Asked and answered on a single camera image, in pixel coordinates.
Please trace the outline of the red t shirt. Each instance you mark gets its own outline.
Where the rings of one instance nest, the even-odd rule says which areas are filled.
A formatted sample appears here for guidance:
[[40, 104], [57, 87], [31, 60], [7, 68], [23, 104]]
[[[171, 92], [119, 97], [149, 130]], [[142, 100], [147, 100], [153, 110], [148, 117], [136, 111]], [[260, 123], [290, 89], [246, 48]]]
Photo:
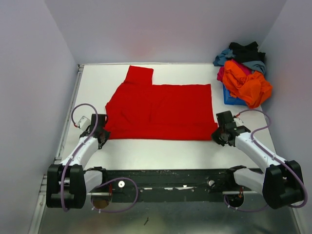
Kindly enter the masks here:
[[111, 139], [211, 140], [214, 120], [209, 84], [154, 85], [152, 68], [130, 66], [107, 102]]

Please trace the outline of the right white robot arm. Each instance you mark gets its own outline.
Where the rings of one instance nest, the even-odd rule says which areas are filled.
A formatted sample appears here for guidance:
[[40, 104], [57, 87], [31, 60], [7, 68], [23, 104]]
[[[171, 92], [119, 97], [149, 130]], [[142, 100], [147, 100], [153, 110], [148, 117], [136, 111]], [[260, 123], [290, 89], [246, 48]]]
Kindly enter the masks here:
[[278, 156], [235, 121], [238, 115], [231, 111], [216, 114], [218, 128], [212, 133], [212, 140], [221, 145], [236, 147], [245, 153], [262, 171], [256, 173], [244, 166], [229, 169], [224, 185], [230, 191], [247, 187], [261, 194], [269, 207], [279, 209], [284, 206], [304, 207], [308, 202], [308, 192], [303, 182], [301, 166], [295, 160], [287, 161]]

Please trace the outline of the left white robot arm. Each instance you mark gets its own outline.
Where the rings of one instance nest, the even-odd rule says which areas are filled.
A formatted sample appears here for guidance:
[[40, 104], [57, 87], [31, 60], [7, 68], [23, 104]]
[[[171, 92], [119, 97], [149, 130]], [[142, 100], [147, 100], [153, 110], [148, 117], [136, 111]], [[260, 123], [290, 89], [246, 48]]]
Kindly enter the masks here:
[[85, 170], [91, 156], [107, 142], [106, 114], [93, 114], [90, 124], [81, 124], [83, 133], [78, 145], [59, 164], [47, 170], [46, 205], [49, 208], [81, 209], [86, 195], [93, 189], [104, 192], [108, 187], [106, 170], [100, 166]]

